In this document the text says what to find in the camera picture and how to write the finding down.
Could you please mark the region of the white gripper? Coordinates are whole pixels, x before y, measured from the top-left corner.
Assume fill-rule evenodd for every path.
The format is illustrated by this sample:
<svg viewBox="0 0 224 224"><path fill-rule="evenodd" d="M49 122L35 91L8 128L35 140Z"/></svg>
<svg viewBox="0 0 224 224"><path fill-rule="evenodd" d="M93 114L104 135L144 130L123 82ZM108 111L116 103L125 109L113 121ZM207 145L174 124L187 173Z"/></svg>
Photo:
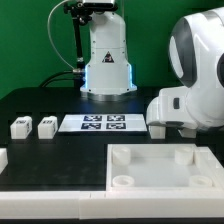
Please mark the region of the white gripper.
<svg viewBox="0 0 224 224"><path fill-rule="evenodd" d="M146 124L196 129L198 124L187 111L187 93L188 88L185 86L161 89L147 108Z"/></svg>

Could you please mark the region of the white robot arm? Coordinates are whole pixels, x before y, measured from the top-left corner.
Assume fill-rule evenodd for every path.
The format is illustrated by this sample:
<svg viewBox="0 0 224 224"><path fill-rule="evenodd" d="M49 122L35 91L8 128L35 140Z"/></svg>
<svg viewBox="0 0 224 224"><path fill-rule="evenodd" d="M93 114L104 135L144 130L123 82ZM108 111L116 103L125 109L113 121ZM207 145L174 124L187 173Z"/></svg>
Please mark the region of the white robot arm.
<svg viewBox="0 0 224 224"><path fill-rule="evenodd" d="M119 96L136 87L127 61L124 20L106 0L83 0L93 10L91 59L85 95ZM147 108L146 124L185 129L224 126L224 7L181 18L169 41L169 59L182 85L164 88Z"/></svg>

